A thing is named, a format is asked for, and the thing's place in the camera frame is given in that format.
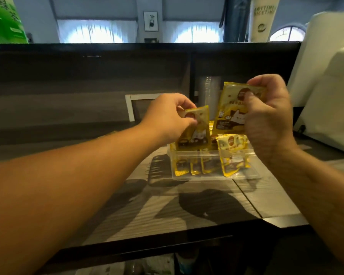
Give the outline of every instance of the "green packaging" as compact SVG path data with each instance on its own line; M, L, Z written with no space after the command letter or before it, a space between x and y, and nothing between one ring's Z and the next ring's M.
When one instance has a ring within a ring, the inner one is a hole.
M13 0L0 0L0 43L28 43Z

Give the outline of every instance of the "white frame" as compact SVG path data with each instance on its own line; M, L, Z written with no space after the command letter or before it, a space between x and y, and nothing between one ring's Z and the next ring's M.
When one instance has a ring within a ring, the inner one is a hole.
M134 110L132 108L132 100L146 100L146 99L156 99L161 93L145 93L141 95L125 95L126 107L129 113L129 120L131 122L135 121Z
M144 11L144 30L146 32L158 32L158 12L156 11ZM149 27L149 15L154 16L154 27Z

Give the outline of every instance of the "white curtain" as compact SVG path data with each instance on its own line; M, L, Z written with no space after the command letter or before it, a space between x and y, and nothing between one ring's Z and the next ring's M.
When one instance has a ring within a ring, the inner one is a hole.
M219 22L165 21L163 42L223 42Z
M61 43L135 43L136 21L58 20Z

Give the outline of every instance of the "cat illustration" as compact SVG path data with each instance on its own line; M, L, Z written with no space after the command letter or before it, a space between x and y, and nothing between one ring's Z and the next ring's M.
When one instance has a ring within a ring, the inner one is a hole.
M245 124L245 119L246 119L246 113L240 113L239 110L237 110L233 114L231 121L242 125L242 124Z
M206 129L201 132L195 130L190 141L194 144L206 144L208 142L206 139Z

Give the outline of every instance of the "cat food pouch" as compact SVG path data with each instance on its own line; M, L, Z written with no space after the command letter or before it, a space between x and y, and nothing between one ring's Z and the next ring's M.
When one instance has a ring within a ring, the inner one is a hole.
M239 152L245 147L241 135L225 134L218 136L217 141L224 176L230 177L238 172L241 167L247 166L244 153Z
M179 111L181 118L194 118L196 127L188 127L176 142L178 151L193 151L208 148L211 144L209 133L209 106Z
M192 175L199 175L202 172L199 158L190 159L190 170Z
M265 87L250 86L234 82L224 82L220 95L218 112L215 116L213 134L245 134L244 124L247 107L243 104L245 93L253 92L260 99L264 98Z
M203 174L209 174L220 169L220 161L214 159L214 156L209 156L211 154L211 149L204 148L200 150L201 154L201 170Z
M171 151L176 151L175 143L170 144L170 149ZM173 158L171 158L171 160L175 176L179 177L190 172L190 164L188 160L179 158L178 156L174 156Z

